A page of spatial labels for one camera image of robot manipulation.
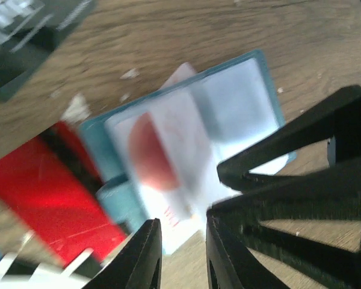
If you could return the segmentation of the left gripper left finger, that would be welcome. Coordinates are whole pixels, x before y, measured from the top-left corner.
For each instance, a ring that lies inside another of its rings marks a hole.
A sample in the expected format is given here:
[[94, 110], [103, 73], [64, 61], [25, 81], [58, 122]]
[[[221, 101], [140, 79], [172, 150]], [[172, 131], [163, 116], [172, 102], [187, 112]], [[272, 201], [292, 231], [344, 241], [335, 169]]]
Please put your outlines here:
[[161, 222], [146, 220], [118, 255], [84, 288], [160, 288], [161, 269]]

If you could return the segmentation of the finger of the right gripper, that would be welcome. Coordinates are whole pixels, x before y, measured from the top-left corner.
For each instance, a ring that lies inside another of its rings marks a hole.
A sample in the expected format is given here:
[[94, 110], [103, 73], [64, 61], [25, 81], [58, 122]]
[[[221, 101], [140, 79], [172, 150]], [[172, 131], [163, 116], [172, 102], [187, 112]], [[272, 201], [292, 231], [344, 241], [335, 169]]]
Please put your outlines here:
[[361, 170], [295, 176], [211, 210], [253, 254], [300, 272], [324, 288], [361, 288], [360, 249], [340, 246], [343, 223], [361, 224]]
[[361, 156], [361, 86], [343, 87], [275, 133], [217, 166], [220, 182], [234, 190], [251, 190], [280, 177], [252, 172], [282, 155], [330, 140], [331, 165]]

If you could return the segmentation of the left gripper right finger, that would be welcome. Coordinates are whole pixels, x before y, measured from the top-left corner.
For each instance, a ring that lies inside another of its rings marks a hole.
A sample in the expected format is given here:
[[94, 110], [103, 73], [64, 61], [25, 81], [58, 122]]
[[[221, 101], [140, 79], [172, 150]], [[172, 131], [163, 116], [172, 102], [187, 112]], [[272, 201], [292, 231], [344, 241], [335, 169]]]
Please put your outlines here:
[[238, 236], [207, 212], [206, 263], [209, 288], [287, 288], [246, 248]]

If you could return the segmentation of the white card red circle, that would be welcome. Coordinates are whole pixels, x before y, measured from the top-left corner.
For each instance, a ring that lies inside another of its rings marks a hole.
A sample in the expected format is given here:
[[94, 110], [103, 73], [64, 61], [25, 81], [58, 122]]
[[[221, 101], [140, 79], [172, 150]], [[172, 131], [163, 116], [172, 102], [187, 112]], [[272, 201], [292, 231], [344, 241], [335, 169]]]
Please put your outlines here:
[[170, 191], [180, 186], [148, 113], [138, 117], [133, 125], [128, 149], [142, 184], [160, 191]]

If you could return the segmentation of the teal card holder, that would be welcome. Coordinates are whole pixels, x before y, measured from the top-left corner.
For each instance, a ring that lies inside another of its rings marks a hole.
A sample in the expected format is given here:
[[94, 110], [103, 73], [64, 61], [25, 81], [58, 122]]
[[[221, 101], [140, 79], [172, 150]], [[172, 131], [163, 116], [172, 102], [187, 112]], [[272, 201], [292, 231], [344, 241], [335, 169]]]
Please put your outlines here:
[[79, 135], [104, 182], [97, 198], [132, 232], [159, 219], [162, 249], [173, 254], [206, 211], [236, 192], [218, 163], [283, 127], [264, 54], [251, 51], [196, 73], [181, 64], [158, 90], [86, 120]]

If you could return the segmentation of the white card red print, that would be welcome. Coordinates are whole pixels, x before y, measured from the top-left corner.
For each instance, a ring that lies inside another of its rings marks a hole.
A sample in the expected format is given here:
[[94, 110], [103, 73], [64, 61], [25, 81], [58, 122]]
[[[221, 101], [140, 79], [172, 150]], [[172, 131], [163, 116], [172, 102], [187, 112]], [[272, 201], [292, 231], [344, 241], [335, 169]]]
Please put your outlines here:
[[206, 223], [208, 180], [212, 164], [209, 138], [191, 89], [182, 85], [155, 99], [149, 108], [164, 152], [180, 181], [176, 190], [192, 218]]

